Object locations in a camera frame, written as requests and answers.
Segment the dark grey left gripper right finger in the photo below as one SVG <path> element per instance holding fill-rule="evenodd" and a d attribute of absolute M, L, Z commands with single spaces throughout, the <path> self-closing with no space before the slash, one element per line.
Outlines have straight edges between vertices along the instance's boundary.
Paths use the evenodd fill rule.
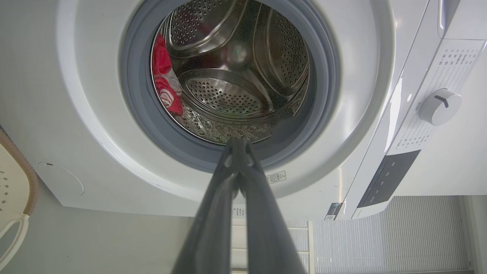
<path fill-rule="evenodd" d="M 239 189 L 246 202 L 248 271 L 251 274 L 304 274 L 278 203 L 251 143 L 239 138 Z"/>

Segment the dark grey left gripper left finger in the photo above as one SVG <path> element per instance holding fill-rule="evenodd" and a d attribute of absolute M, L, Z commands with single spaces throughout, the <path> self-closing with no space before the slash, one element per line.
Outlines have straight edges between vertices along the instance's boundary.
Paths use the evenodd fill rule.
<path fill-rule="evenodd" d="M 172 269 L 173 274 L 229 274 L 232 203 L 239 192 L 238 140 L 227 142 Z"/>

